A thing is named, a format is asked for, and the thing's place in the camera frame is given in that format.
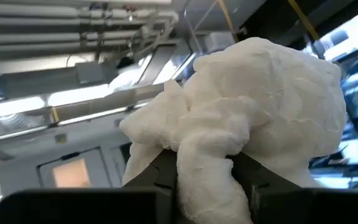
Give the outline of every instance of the wall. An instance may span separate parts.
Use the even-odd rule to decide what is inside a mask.
[[[0,149],[16,159],[0,164],[0,184],[3,195],[18,190],[40,188],[37,165],[50,162],[72,152],[100,147],[113,187],[121,186],[125,162],[119,146],[129,142],[114,121],[125,114],[117,114],[57,128],[52,133],[37,136],[32,141],[22,139],[0,144]],[[66,133],[67,142],[57,144],[55,135]]]

